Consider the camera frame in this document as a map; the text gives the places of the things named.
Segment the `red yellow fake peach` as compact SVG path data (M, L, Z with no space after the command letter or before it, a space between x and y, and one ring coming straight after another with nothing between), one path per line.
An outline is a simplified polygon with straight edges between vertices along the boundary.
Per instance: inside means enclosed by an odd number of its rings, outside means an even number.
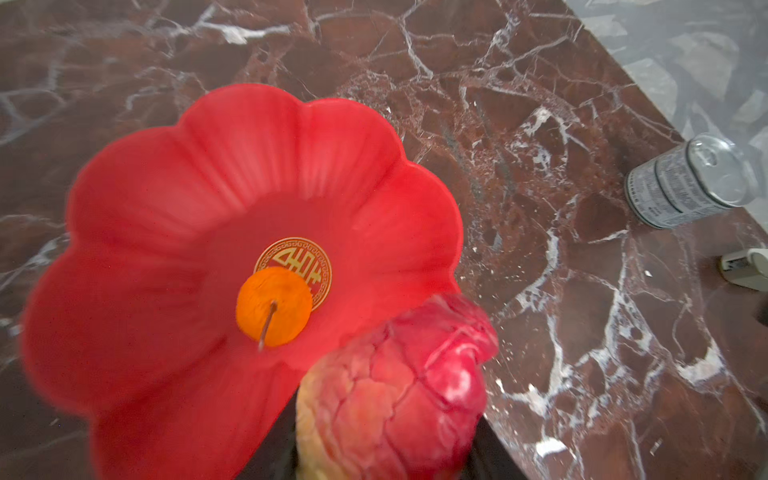
M497 352L486 313L439 294L327 354L298 388L298 478L459 478Z

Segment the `white small device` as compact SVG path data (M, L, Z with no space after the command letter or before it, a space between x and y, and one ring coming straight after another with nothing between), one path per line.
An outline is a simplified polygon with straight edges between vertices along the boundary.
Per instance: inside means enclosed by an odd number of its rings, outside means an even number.
M768 291L766 248L749 248L723 255L718 267L723 278L731 284L760 292Z

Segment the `silver tin can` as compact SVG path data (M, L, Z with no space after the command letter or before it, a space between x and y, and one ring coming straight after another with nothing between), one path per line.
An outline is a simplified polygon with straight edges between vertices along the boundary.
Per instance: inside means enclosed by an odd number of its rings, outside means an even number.
M657 229L745 207L766 190L759 164L732 141L710 133L637 166L624 181L632 211Z

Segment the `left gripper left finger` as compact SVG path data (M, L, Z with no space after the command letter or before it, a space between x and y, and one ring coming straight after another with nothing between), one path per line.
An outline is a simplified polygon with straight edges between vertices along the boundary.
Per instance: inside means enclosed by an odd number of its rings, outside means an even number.
M237 480L296 480L299 455L296 440L297 392L280 412L277 420Z

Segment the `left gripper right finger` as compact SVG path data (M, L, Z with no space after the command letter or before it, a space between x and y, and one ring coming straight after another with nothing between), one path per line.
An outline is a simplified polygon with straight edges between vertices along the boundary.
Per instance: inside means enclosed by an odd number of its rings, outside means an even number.
M462 480L527 480L485 416L478 422Z

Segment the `red flower-shaped fruit bowl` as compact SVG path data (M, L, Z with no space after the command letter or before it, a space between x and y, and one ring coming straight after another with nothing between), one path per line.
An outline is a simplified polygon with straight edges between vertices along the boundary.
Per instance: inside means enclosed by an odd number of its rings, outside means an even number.
M102 479L232 479L324 354L454 292L462 219L395 129L345 99L238 84L78 174L70 243L23 313L33 387L86 419ZM324 297L296 339L260 346L236 301L274 243Z

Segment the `small orange fake tangerine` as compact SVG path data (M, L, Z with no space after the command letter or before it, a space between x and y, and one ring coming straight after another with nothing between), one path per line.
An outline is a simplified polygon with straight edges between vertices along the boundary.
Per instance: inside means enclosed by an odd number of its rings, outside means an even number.
M240 331L263 351L295 340L307 326L312 306L310 288L298 274L268 267L241 286L235 318Z

